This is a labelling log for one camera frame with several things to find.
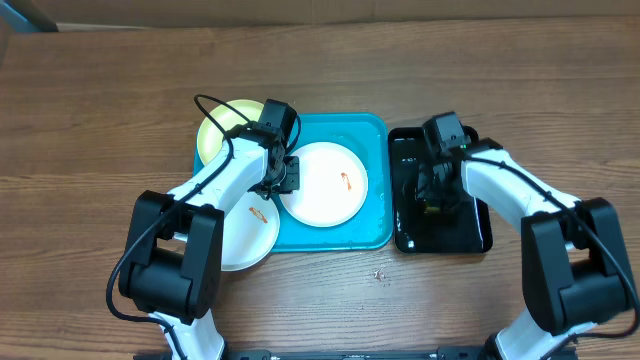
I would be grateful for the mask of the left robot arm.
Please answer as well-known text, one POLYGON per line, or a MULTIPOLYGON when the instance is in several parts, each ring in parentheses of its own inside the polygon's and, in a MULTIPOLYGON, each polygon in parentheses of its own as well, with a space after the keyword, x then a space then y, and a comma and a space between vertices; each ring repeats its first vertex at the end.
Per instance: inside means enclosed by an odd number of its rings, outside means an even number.
POLYGON ((120 320, 158 325, 170 347, 163 358, 226 358, 211 312, 224 219, 247 193, 269 200, 299 189, 299 160, 290 152, 300 132, 297 112, 269 99, 257 120, 221 132, 220 153, 194 177, 137 198, 106 305, 120 320))

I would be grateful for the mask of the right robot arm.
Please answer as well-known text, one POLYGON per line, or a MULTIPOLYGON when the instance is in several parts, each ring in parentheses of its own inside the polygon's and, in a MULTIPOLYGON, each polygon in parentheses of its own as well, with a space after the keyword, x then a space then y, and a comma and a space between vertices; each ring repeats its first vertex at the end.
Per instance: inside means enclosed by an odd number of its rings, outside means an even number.
POLYGON ((554 189, 492 139, 473 140, 457 115, 422 125, 428 163, 418 194, 451 209, 450 186, 501 215, 521 236, 523 312, 490 336, 484 359, 553 359, 595 327, 639 310, 633 272, 614 207, 554 189))

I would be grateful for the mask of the white plate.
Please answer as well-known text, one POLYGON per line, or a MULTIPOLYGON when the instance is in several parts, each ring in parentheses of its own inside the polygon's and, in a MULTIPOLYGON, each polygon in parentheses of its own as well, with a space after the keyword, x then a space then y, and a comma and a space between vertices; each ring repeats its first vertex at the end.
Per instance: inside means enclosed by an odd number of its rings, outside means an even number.
POLYGON ((231 208, 223 208, 222 236, 214 239, 209 260, 214 270, 246 270, 266 258, 280 230, 280 215, 273 200, 242 192, 231 208))
POLYGON ((354 152, 335 143, 315 142, 293 155, 299 160, 299 189, 280 196, 293 218, 326 228, 358 213, 367 197, 368 175, 354 152))

